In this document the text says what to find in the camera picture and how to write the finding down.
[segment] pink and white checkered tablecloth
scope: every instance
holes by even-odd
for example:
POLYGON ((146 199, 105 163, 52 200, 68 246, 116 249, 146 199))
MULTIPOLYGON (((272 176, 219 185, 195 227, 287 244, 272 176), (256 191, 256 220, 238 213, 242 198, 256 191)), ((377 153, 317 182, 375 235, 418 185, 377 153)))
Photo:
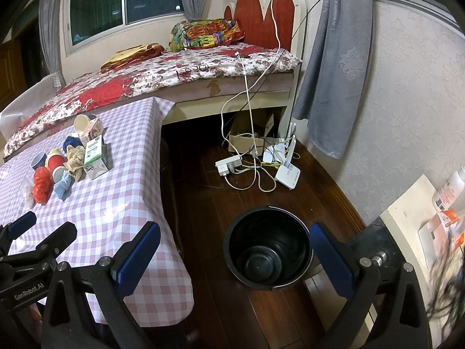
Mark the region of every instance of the pink and white checkered tablecloth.
MULTIPOLYGON (((35 205, 37 224, 13 242, 9 254, 33 250, 66 221, 76 225, 77 239, 57 261, 72 266, 91 265, 113 256, 152 220, 160 225, 161 242, 134 294, 125 298, 143 327, 176 324, 192 310, 192 284, 164 218, 160 195, 160 130, 173 102, 156 97, 132 102, 99 115, 106 131, 112 168, 94 180, 74 183, 65 201, 54 194, 45 206, 35 205)), ((0 219, 14 221, 27 212, 19 192, 24 177, 41 150, 62 147, 73 131, 67 128, 13 157, 0 168, 0 219)), ((89 304, 98 323, 105 319, 94 295, 89 304)))

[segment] black bucket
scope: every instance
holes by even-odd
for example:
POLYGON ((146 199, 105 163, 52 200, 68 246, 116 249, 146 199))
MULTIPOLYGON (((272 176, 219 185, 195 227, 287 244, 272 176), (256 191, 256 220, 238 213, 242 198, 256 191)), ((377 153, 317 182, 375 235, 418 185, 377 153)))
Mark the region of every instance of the black bucket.
POLYGON ((308 229, 282 208, 247 210, 229 226, 223 251, 232 273, 258 290, 276 290, 297 282, 313 258, 308 229))

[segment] floral bedsheet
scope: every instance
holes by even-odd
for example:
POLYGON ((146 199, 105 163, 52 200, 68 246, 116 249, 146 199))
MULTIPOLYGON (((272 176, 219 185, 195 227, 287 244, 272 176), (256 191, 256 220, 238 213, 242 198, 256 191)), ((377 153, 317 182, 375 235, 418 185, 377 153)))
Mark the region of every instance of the floral bedsheet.
MULTIPOLYGON (((286 50, 280 51, 283 53, 271 67, 272 72, 286 72, 297 67, 300 61, 295 56, 286 50)), ((245 56, 243 60, 249 76, 261 75, 276 59, 276 50, 241 43, 167 53, 117 71, 86 73, 71 81, 23 122, 6 143, 4 157, 74 115, 181 83, 242 76, 242 65, 234 56, 236 52, 245 56)))

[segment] textured wallpaper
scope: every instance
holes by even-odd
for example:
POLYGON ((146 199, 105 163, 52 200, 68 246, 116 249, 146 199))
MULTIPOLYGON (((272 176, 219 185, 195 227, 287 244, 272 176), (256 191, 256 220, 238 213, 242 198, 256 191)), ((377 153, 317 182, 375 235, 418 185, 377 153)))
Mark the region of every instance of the textured wallpaper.
MULTIPOLYGON (((315 148, 366 224, 425 173, 465 165, 465 40, 407 7, 375 2, 364 95, 341 160, 315 148)), ((453 206, 465 208, 465 193, 453 206)))

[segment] blue cup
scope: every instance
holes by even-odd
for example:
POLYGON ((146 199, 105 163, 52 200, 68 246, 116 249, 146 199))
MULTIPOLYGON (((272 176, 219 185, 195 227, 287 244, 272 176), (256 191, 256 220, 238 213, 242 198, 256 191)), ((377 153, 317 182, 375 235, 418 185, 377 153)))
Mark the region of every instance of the blue cup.
POLYGON ((47 154, 45 151, 39 152, 31 161, 31 167, 36 170, 40 166, 45 166, 45 160, 47 160, 47 154))

